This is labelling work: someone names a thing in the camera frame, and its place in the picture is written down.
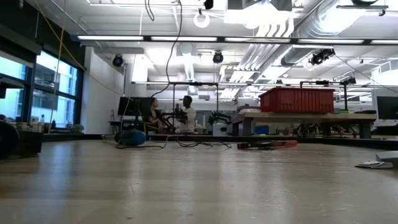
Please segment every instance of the red bin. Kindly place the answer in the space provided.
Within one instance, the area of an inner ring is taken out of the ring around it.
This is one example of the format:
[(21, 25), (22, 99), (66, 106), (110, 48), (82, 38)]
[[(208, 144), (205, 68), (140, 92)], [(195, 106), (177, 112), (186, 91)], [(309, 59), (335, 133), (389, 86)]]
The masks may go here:
[(262, 112), (334, 113), (333, 92), (319, 88), (276, 87), (261, 94)]

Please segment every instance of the wooden floor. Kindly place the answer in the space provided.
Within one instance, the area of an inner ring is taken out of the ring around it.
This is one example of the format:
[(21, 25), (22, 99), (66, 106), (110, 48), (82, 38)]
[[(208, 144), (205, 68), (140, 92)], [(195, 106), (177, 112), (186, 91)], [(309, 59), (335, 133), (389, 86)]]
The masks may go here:
[(109, 143), (45, 143), (39, 157), (0, 162), (0, 223), (398, 222), (398, 171), (354, 167), (372, 149)]

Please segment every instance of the glass window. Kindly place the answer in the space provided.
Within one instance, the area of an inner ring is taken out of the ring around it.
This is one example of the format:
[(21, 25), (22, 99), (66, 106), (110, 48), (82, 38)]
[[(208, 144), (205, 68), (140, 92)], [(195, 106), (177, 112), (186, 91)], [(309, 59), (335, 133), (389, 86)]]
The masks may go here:
[(7, 89), (6, 98), (0, 99), (0, 114), (12, 119), (21, 117), (23, 100), (23, 89)]
[(77, 69), (60, 61), (58, 75), (57, 71), (58, 59), (42, 52), (37, 56), (35, 84), (54, 88), (57, 82), (57, 90), (62, 93), (76, 95)]
[[(33, 92), (33, 104), (31, 116), (41, 120), (44, 115), (44, 121), (51, 123), (51, 108), (53, 102), (53, 94), (40, 90)], [(55, 106), (52, 119), (57, 124), (57, 128), (66, 128), (67, 124), (73, 124), (75, 112), (75, 100), (65, 98), (63, 96), (55, 96)]]
[(27, 67), (4, 57), (0, 57), (0, 73), (5, 75), (25, 79)]

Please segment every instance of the desk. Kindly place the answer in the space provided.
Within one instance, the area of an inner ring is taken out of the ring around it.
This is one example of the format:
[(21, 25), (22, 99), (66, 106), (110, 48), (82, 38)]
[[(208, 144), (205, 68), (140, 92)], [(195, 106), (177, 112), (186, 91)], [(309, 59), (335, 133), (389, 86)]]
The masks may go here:
[(198, 132), (198, 134), (206, 134), (203, 132), (206, 132), (206, 127), (195, 127), (195, 130)]
[(358, 124), (361, 139), (371, 139), (371, 123), (377, 119), (376, 114), (285, 114), (285, 113), (243, 113), (232, 119), (233, 136), (239, 136), (239, 124), (243, 124), (243, 136), (251, 136), (252, 121), (265, 123), (321, 123)]

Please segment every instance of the black monitor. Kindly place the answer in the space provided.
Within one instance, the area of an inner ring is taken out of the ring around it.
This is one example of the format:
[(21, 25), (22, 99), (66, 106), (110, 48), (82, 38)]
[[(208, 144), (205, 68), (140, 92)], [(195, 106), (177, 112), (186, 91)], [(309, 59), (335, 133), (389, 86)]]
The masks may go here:
[(377, 110), (379, 119), (398, 119), (398, 97), (378, 96)]
[(120, 97), (119, 116), (145, 116), (150, 113), (149, 97)]

